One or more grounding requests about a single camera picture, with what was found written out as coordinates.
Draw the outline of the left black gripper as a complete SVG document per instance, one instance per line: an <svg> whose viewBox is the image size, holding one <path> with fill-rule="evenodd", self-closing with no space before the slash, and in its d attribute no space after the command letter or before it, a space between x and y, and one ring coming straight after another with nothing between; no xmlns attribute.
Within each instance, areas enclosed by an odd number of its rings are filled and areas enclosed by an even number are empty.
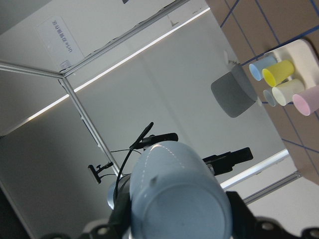
<svg viewBox="0 0 319 239"><path fill-rule="evenodd" d="M203 159L204 163L213 171L213 175L221 175L233 170L233 166L253 159L249 147L221 155L212 155Z"/></svg>

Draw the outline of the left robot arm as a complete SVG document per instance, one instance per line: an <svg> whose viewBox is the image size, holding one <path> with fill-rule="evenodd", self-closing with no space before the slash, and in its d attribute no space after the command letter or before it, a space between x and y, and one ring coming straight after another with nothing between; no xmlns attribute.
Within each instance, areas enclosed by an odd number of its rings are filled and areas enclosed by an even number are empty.
<svg viewBox="0 0 319 239"><path fill-rule="evenodd" d="M257 94L240 64L211 84L211 91L223 111L236 118L248 110L256 101ZM234 152L212 155L203 159L215 176L226 174L233 166L253 159L249 147Z"/></svg>

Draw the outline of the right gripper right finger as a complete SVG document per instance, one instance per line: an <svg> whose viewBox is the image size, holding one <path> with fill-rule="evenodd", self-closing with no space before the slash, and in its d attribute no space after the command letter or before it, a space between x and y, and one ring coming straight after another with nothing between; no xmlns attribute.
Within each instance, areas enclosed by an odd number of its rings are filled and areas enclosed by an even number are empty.
<svg viewBox="0 0 319 239"><path fill-rule="evenodd" d="M235 191L227 191L226 195L231 205L232 236L253 237L255 235L256 218Z"/></svg>

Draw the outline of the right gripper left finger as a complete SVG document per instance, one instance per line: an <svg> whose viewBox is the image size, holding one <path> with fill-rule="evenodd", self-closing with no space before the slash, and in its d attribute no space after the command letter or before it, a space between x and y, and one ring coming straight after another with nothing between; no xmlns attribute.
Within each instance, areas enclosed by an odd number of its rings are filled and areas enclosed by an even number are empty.
<svg viewBox="0 0 319 239"><path fill-rule="evenodd" d="M129 193L121 193L116 198L108 225L112 234L124 234L131 226L131 199Z"/></svg>

